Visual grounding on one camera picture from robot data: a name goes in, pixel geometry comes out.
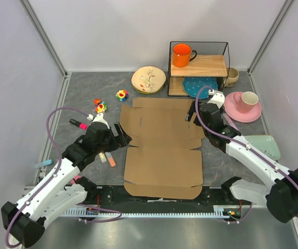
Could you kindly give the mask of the brown cardboard box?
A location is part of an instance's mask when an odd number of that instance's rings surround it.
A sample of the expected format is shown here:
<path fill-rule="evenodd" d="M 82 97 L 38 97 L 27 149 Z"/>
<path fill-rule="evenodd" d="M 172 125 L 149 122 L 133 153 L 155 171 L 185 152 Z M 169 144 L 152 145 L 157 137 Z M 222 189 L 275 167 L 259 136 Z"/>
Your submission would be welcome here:
<path fill-rule="evenodd" d="M 202 191 L 201 127 L 186 121 L 191 99 L 134 98 L 120 125 L 132 138 L 124 188 L 136 197 L 195 199 Z"/>

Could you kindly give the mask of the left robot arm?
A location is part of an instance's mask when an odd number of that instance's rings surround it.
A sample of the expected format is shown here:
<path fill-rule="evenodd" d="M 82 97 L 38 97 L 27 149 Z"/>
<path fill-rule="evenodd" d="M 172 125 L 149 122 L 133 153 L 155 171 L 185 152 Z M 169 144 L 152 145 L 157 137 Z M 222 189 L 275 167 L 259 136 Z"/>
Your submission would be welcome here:
<path fill-rule="evenodd" d="M 69 208 L 82 202 L 95 202 L 97 186 L 87 178 L 78 179 L 67 191 L 59 192 L 72 178 L 94 162 L 99 153 L 110 153 L 131 142 L 131 137 L 119 123 L 114 126 L 118 135 L 113 134 L 106 121 L 93 121 L 86 133 L 65 149 L 57 165 L 31 192 L 16 203 L 8 201 L 2 206 L 7 247 L 33 246 L 46 228 Z"/>

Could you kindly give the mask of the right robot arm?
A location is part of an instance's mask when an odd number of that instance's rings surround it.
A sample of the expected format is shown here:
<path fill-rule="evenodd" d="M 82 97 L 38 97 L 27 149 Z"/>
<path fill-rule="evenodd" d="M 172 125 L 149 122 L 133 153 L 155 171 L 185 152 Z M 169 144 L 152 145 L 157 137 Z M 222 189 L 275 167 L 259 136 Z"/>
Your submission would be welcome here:
<path fill-rule="evenodd" d="M 292 171 L 253 147 L 237 129 L 223 122 L 214 103 L 193 100 L 186 121 L 202 127 L 210 144 L 235 158 L 252 171 L 261 184 L 232 177 L 221 188 L 226 204 L 245 200 L 266 207 L 275 219 L 287 223 L 298 218 L 298 169 Z"/>

